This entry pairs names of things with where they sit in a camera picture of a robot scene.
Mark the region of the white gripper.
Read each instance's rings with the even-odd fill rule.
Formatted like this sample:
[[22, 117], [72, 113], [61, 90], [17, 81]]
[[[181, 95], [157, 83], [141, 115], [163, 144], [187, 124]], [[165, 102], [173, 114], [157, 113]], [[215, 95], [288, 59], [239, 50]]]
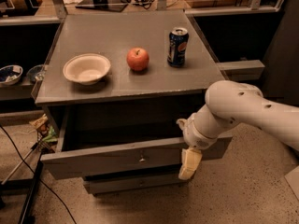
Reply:
[[176, 124], [182, 130], [183, 139], [189, 146], [181, 152], [181, 167], [178, 178], [189, 180], [196, 172], [203, 157], [200, 150], [205, 150], [216, 143], [216, 138], [208, 138], [202, 135], [195, 127], [195, 115], [190, 115], [187, 119], [178, 119]]

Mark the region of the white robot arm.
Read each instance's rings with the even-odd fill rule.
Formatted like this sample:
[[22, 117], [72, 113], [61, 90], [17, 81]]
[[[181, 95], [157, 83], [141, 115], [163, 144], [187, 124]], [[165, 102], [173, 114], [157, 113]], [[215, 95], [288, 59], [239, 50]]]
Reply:
[[220, 134], [240, 123], [260, 128], [299, 150], [298, 107], [271, 102], [250, 84], [217, 81], [206, 90], [204, 106], [188, 118], [177, 120], [188, 145], [181, 154], [178, 178], [191, 179], [202, 159], [202, 151], [215, 144]]

